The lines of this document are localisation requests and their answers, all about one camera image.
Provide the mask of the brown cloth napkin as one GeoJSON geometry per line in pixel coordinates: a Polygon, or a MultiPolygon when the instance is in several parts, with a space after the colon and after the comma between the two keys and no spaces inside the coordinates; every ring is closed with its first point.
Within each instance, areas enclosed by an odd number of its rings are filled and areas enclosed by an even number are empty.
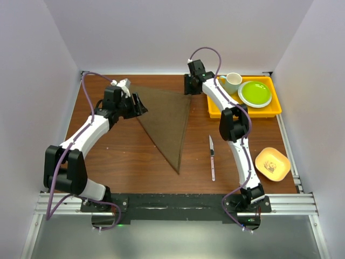
{"type": "Polygon", "coordinates": [[[165,160],[179,174],[191,97],[182,93],[132,85],[148,112],[137,119],[165,160]]]}

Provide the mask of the knife with pink handle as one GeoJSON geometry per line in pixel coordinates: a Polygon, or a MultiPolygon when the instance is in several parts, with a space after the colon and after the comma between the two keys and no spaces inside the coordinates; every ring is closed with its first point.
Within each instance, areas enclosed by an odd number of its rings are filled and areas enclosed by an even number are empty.
{"type": "Polygon", "coordinates": [[[211,177],[212,177],[212,181],[215,182],[216,180],[215,162],[214,162],[215,150],[214,150],[213,139],[211,135],[209,135],[209,147],[210,147],[210,161],[211,161],[211,177]]]}

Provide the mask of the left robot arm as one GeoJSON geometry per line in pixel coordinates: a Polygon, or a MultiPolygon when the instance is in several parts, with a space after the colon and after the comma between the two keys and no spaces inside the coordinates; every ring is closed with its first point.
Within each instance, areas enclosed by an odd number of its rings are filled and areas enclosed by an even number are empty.
{"type": "Polygon", "coordinates": [[[90,200],[100,212],[112,205],[110,188],[96,183],[87,175],[85,158],[96,142],[119,121],[143,115],[148,110],[138,93],[125,86],[109,86],[83,126],[68,140],[46,149],[43,184],[90,200]]]}

